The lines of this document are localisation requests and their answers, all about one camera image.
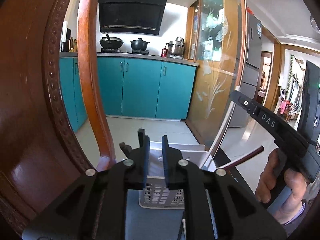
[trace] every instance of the teal cabinet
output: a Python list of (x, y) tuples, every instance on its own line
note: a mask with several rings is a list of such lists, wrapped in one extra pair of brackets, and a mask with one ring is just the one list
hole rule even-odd
[(186, 119), (196, 68), (162, 63), (156, 118)]
[(77, 58), (60, 59), (60, 85), (71, 128), (76, 132), (87, 119), (81, 93)]
[(64, 106), (67, 111), (71, 128), (74, 131), (79, 129), (76, 113), (75, 93), (73, 83), (73, 58), (60, 59), (60, 84)]
[(122, 114), (124, 58), (98, 57), (100, 95), (105, 114)]
[(81, 84), (80, 84), (80, 76), (79, 76), (79, 67), (78, 67), (78, 59), (73, 59), (73, 82), (74, 82), (74, 91), (75, 91), (75, 105), (76, 105), (76, 113), (78, 119), (79, 128), (84, 124), (85, 120), (87, 120), (87, 112), (85, 110), (82, 92), (81, 92)]
[(161, 61), (125, 59), (122, 115), (156, 117)]

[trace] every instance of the white basket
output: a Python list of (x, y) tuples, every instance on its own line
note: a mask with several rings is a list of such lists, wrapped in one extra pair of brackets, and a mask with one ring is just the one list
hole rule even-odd
[[(204, 145), (171, 144), (179, 149), (184, 159), (192, 161), (198, 167), (205, 165), (209, 171), (215, 170), (211, 156), (204, 150)], [(147, 184), (139, 193), (139, 205), (151, 209), (184, 209), (183, 190), (169, 190), (165, 186), (160, 142), (150, 142)]]

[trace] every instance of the range hood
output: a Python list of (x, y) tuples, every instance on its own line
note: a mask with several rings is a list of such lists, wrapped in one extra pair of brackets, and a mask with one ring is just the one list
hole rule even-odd
[(159, 35), (167, 0), (99, 0), (100, 32)]

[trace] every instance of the black pot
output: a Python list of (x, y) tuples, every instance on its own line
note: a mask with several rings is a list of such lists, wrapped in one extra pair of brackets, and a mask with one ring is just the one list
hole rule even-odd
[(141, 38), (131, 41), (131, 49), (146, 50), (149, 42), (143, 41)]
[(121, 39), (116, 37), (109, 37), (108, 34), (105, 38), (102, 38), (100, 40), (100, 45), (104, 49), (119, 49), (122, 46), (122, 44), (123, 41)]

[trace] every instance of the refrigerator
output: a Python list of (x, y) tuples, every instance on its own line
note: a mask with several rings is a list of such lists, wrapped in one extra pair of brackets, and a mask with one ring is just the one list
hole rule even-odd
[[(248, 13), (248, 38), (247, 38), (247, 55), (244, 66), (244, 73), (241, 82), (241, 93), (245, 94), (249, 98), (254, 98), (259, 72), (261, 64), (261, 21), (259, 21), (254, 15)], [(240, 53), (241, 38), (238, 41), (238, 52)], [(249, 114), (240, 106), (236, 106), (231, 117), (229, 127), (244, 127), (247, 125)]]

